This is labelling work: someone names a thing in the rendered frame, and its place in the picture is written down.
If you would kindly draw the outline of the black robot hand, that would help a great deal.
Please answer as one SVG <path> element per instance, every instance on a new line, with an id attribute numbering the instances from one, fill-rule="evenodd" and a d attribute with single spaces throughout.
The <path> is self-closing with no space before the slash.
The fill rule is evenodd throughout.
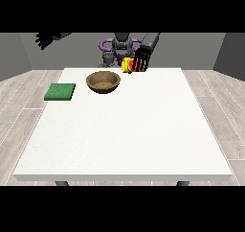
<path id="1" fill-rule="evenodd" d="M 135 52 L 132 69 L 136 72 L 147 69 L 151 52 L 147 48 L 138 48 Z"/>
<path id="2" fill-rule="evenodd" d="M 38 33 L 36 35 L 35 42 L 40 47 L 41 50 L 44 50 L 49 46 L 54 40 L 60 39 L 61 33 Z"/>

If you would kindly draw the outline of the yellow cup with melon print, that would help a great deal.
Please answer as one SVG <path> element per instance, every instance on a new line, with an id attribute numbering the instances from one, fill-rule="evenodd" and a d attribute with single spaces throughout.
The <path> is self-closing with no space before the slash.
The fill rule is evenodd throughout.
<path id="1" fill-rule="evenodd" d="M 132 73 L 133 72 L 133 62 L 134 58 L 123 58 L 122 59 L 122 71 L 124 73 Z"/>

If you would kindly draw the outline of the brown wooden bowl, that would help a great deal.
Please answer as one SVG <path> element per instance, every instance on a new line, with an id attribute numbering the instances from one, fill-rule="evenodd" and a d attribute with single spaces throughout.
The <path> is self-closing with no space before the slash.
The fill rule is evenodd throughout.
<path id="1" fill-rule="evenodd" d="M 119 86 L 120 82 L 120 76 L 111 71 L 97 71 L 86 78 L 88 87 L 99 94 L 111 93 Z"/>

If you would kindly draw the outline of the green square pad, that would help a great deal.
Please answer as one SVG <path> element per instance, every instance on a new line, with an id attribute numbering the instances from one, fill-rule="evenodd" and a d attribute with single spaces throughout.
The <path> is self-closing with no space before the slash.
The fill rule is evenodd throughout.
<path id="1" fill-rule="evenodd" d="M 45 101 L 70 101 L 76 85 L 74 83 L 52 83 L 45 96 Z"/>

